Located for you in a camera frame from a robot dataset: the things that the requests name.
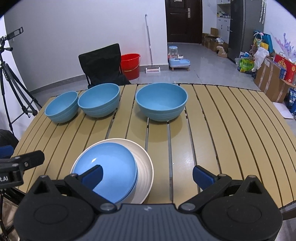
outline gray refrigerator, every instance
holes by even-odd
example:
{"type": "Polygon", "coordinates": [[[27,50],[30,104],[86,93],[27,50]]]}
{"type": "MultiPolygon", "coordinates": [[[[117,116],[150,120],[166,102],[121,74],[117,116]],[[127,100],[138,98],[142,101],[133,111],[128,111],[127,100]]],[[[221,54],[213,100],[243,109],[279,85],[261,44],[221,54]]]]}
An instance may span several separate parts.
{"type": "Polygon", "coordinates": [[[230,33],[228,58],[234,61],[240,52],[249,52],[254,41],[254,31],[263,32],[262,0],[230,1],[230,33]]]}

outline screw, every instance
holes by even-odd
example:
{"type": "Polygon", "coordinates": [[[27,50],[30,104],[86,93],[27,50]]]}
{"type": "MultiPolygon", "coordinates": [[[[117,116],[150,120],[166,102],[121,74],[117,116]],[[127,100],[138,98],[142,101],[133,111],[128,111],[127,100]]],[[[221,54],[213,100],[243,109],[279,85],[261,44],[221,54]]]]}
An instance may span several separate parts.
{"type": "Polygon", "coordinates": [[[181,205],[181,209],[185,211],[192,211],[193,209],[195,209],[195,205],[193,203],[186,202],[181,205]]]}
{"type": "Polygon", "coordinates": [[[103,203],[100,206],[100,209],[103,211],[112,211],[115,208],[115,205],[109,202],[103,203]]]}

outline bucket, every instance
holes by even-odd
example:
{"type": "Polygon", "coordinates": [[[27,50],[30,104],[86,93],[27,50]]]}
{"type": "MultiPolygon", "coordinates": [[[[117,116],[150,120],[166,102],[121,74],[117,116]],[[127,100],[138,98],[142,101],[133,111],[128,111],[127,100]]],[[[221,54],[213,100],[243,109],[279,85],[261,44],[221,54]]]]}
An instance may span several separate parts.
{"type": "Polygon", "coordinates": [[[136,79],[140,76],[141,56],[137,53],[129,53],[121,56],[121,69],[128,80],[136,79]]]}

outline blue bowl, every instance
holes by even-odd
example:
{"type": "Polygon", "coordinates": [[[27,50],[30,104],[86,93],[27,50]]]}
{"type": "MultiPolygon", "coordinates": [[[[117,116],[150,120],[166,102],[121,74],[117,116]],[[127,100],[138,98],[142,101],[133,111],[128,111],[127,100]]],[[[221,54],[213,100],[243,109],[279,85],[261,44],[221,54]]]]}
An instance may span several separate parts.
{"type": "Polygon", "coordinates": [[[96,85],[81,95],[79,107],[91,117],[111,114],[119,104],[119,86],[112,83],[96,85]]]}
{"type": "Polygon", "coordinates": [[[78,157],[71,173],[80,175],[95,165],[102,166],[103,179],[93,191],[110,202],[121,202],[136,187],[137,164],[124,146],[112,142],[94,144],[78,157]]]}
{"type": "Polygon", "coordinates": [[[61,94],[48,104],[45,115],[54,123],[64,123],[71,120],[78,111],[78,94],[69,91],[61,94]]]}
{"type": "Polygon", "coordinates": [[[140,89],[136,101],[141,111],[154,121],[170,121],[183,111],[188,99],[187,92],[178,85],[150,84],[140,89]]]}

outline wall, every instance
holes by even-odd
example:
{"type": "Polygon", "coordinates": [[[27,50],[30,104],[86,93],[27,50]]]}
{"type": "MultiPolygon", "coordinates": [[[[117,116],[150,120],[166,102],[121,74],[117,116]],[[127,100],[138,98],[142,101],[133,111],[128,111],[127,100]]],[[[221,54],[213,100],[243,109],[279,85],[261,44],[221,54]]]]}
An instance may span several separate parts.
{"type": "MultiPolygon", "coordinates": [[[[5,36],[5,24],[4,24],[4,18],[0,18],[0,37],[5,36]]],[[[4,47],[9,47],[8,41],[5,42],[4,47]]],[[[17,67],[15,65],[12,53],[9,51],[4,51],[2,53],[3,60],[9,64],[12,71],[16,74],[16,76],[20,79],[20,81],[23,83],[22,78],[20,76],[19,71],[17,70],[17,67]]],[[[7,103],[7,108],[10,116],[10,120],[13,121],[16,117],[18,117],[22,113],[22,109],[14,96],[9,83],[4,78],[4,90],[5,90],[5,99],[7,103]]],[[[20,139],[24,131],[27,129],[27,127],[30,125],[31,121],[33,120],[33,116],[31,115],[31,118],[28,118],[27,115],[22,115],[15,123],[12,124],[13,131],[16,136],[16,138],[20,139]]],[[[2,96],[0,96],[0,129],[4,130],[10,130],[8,125],[8,120],[6,117],[6,112],[4,108],[4,103],[2,96]]]]}
{"type": "Polygon", "coordinates": [[[210,33],[217,27],[217,0],[202,0],[202,32],[210,33]]]}
{"type": "Polygon", "coordinates": [[[28,90],[82,75],[78,55],[119,43],[122,54],[139,53],[150,65],[167,64],[164,0],[25,0],[5,14],[7,31],[23,26],[11,45],[28,90]]]}
{"type": "Polygon", "coordinates": [[[284,7],[275,0],[267,0],[266,16],[264,23],[264,32],[272,37],[272,45],[275,52],[282,50],[276,39],[284,43],[284,33],[286,33],[287,42],[291,47],[296,47],[296,19],[284,7]]]}

